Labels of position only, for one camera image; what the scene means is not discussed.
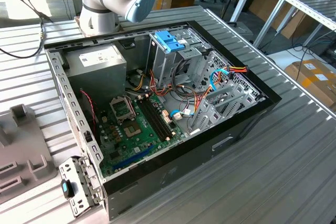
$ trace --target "blue wire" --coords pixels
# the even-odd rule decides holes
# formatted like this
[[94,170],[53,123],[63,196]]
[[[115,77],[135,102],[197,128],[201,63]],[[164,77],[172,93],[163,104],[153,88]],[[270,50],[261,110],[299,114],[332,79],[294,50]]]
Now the blue wire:
[[172,113],[170,113],[170,117],[172,118],[174,114],[179,113],[179,110],[173,110]]
[[222,72],[222,73],[224,73],[224,74],[226,74],[226,75],[228,75],[229,72],[226,71],[226,70],[224,70],[224,69],[216,69],[215,71],[213,71],[213,72],[211,73],[211,75],[210,75],[210,85],[211,85],[211,87],[213,88],[213,90],[216,91],[216,87],[215,87],[214,82],[213,82],[213,77],[214,77],[215,72]]

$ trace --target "blue drive bay latch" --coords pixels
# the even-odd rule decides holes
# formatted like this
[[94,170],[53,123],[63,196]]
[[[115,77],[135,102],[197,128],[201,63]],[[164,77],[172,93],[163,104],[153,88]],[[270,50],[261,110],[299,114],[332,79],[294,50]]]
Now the blue drive bay latch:
[[155,36],[168,52],[175,52],[185,48],[185,46],[180,44],[175,36],[171,35],[168,31],[158,31],[155,33]]

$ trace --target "yellow wire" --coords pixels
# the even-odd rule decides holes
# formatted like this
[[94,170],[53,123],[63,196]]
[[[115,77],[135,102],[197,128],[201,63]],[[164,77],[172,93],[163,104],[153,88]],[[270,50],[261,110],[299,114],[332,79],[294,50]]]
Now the yellow wire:
[[134,91],[138,91],[139,89],[141,89],[141,87],[142,87],[142,82],[143,82],[143,77],[144,77],[144,75],[141,76],[140,83],[139,83],[139,85],[138,85],[135,89],[133,89]]
[[230,68],[235,68],[235,69],[245,69],[246,67],[243,67],[243,68],[238,68],[238,67],[231,67]]

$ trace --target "ram slot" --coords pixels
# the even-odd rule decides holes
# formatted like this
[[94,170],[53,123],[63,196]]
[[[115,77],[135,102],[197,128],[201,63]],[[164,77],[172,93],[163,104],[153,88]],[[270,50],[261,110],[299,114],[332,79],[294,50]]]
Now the ram slot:
[[166,141],[167,137],[170,138],[173,136],[170,129],[167,127],[163,119],[159,116],[155,107],[149,100],[142,100],[138,102],[138,105],[161,142]]

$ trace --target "blue pcie slot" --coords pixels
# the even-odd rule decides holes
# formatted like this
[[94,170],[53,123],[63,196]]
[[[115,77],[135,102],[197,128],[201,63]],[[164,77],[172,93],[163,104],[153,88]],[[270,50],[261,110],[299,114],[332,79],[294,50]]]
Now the blue pcie slot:
[[135,154],[134,156],[131,156],[131,157],[125,159],[124,161],[121,161],[120,163],[118,163],[118,164],[116,164],[116,165],[113,166],[113,170],[119,169],[119,168],[123,168],[124,166],[127,166],[127,165],[133,163],[137,159],[142,158],[142,157],[148,155],[149,151],[152,148],[154,148],[154,145],[151,145],[150,147],[148,147],[144,151],[139,152],[139,153]]

